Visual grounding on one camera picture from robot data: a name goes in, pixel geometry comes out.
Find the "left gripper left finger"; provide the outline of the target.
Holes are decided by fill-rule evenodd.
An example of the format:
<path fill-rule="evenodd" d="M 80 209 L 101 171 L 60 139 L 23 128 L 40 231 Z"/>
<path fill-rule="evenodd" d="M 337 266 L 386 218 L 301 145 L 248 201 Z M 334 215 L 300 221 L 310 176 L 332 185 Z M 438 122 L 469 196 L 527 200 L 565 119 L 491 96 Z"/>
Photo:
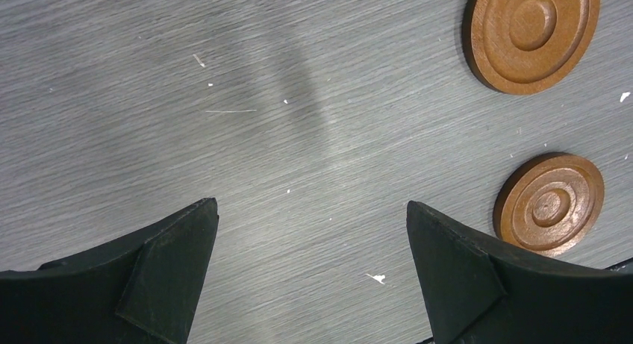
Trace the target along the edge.
<path fill-rule="evenodd" d="M 219 215 L 201 199 L 32 271 L 1 273 L 3 343 L 185 343 Z"/>

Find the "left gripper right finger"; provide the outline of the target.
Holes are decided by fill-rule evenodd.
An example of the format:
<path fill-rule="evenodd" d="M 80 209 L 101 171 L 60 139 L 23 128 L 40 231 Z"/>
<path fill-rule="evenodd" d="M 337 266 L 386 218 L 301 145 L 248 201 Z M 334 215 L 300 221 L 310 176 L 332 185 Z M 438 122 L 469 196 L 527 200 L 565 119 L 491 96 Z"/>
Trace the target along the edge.
<path fill-rule="evenodd" d="M 632 276 L 544 257 L 417 201 L 406 228 L 436 343 L 630 343 Z"/>

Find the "brown wooden coaster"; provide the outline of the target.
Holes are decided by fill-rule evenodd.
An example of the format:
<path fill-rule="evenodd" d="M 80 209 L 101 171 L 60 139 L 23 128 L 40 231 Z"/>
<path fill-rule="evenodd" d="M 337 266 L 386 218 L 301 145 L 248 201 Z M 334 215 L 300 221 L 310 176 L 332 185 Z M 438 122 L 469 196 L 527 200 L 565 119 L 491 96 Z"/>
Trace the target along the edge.
<path fill-rule="evenodd" d="M 588 159 L 539 154 L 503 184 L 493 207 L 496 236 L 511 245 L 556 257 L 578 244 L 596 223 L 605 182 Z"/>
<path fill-rule="evenodd" d="M 531 95 L 556 85 L 587 51 L 601 0 L 468 0 L 461 41 L 492 90 Z"/>

